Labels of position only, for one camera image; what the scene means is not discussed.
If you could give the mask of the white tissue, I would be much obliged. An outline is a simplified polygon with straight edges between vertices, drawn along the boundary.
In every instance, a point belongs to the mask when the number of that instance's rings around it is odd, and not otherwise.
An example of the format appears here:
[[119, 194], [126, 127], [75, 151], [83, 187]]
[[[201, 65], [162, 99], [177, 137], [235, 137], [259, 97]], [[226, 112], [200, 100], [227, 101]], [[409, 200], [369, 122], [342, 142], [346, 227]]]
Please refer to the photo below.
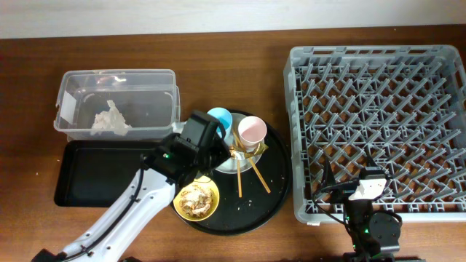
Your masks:
[[131, 126], [126, 124], [125, 118], [119, 112], [113, 100], [107, 100], [107, 104], [109, 106], [108, 111], [102, 111], [95, 115], [91, 134], [95, 135], [99, 130], [110, 130], [116, 135], [125, 136]]

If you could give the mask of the food scraps pile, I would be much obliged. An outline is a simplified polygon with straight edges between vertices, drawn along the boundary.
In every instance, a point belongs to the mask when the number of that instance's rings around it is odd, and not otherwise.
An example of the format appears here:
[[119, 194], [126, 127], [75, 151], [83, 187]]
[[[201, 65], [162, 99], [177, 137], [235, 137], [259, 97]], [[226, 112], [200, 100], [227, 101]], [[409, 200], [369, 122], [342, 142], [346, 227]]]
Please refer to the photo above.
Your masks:
[[180, 193], [178, 206], [191, 218], [204, 218], [213, 204], [213, 191], [198, 185], [190, 186]]

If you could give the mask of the pink plastic cup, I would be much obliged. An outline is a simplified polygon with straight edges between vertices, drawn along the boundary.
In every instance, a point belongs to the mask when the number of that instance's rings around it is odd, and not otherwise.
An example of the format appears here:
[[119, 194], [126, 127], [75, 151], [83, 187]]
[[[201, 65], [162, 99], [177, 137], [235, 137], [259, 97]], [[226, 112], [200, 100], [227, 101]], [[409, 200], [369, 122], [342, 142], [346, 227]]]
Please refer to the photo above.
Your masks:
[[253, 148], [265, 138], [267, 126], [261, 118], [247, 116], [240, 121], [237, 131], [244, 147]]

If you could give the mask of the gold candy wrapper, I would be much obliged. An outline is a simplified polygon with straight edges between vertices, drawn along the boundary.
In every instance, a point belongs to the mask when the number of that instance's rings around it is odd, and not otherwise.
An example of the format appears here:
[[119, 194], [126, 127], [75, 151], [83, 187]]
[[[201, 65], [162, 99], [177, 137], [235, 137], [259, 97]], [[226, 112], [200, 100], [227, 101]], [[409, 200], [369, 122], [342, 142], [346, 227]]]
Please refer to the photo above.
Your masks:
[[236, 145], [231, 145], [229, 147], [231, 158], [237, 160], [245, 160], [255, 156], [261, 156], [267, 149], [268, 146], [264, 142], [260, 142], [255, 148], [241, 148]]

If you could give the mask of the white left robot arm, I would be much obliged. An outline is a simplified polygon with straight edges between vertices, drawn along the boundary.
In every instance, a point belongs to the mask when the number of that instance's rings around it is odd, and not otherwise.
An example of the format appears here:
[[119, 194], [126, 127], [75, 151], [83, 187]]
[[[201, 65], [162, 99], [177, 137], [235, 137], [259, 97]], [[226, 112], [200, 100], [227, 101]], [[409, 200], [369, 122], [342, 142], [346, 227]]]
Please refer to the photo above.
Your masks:
[[147, 223], [199, 174], [230, 157], [217, 134], [195, 142], [173, 133], [141, 156], [130, 185], [86, 232], [58, 254], [39, 251], [33, 261], [118, 261]]

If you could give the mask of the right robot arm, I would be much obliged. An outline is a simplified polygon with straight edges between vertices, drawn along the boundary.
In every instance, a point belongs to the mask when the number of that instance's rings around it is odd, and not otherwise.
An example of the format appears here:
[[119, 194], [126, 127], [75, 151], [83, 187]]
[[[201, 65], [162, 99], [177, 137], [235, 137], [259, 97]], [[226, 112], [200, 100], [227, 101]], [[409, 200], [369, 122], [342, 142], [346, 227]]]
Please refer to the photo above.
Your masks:
[[343, 261], [371, 262], [396, 261], [394, 254], [400, 250], [399, 238], [402, 218], [391, 211], [375, 210], [373, 202], [384, 192], [390, 176], [366, 157], [366, 166], [360, 170], [358, 177], [338, 183], [335, 180], [331, 164], [325, 160], [323, 179], [318, 193], [330, 195], [331, 204], [343, 205], [341, 223], [352, 240], [353, 251], [342, 256]]

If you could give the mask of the yellow bowl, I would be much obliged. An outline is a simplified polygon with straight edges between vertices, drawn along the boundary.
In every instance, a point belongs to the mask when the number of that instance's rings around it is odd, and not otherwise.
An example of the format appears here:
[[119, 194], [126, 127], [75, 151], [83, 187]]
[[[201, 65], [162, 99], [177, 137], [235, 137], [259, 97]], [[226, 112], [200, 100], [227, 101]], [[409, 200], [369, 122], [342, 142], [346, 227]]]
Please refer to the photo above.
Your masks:
[[[204, 218], [191, 218], [187, 214], [183, 212], [183, 210], [178, 206], [178, 203], [180, 201], [180, 193], [184, 190], [187, 189], [190, 186], [198, 185], [201, 187], [205, 188], [210, 188], [213, 191], [213, 204], [211, 209], [209, 210], [208, 214]], [[175, 197], [173, 200], [173, 206], [175, 208], [175, 211], [184, 219], [188, 221], [193, 221], [193, 222], [198, 222], [198, 221], [203, 221], [207, 218], [209, 218], [217, 209], [218, 204], [220, 201], [220, 194], [217, 185], [215, 182], [206, 176], [202, 176], [201, 178], [195, 179], [192, 183], [187, 185], [186, 187], [182, 188], [181, 191], [178, 193], [178, 195]]]

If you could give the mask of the light blue plastic cup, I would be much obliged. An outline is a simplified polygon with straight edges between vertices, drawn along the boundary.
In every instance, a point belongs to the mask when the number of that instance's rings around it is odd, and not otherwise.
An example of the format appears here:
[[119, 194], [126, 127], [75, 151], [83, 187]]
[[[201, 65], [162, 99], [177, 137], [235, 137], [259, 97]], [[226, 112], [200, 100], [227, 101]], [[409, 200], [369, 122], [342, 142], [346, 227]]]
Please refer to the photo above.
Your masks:
[[226, 140], [229, 137], [232, 129], [232, 114], [227, 109], [221, 107], [210, 109], [208, 114], [220, 121], [225, 129], [225, 135], [223, 136], [223, 139]]

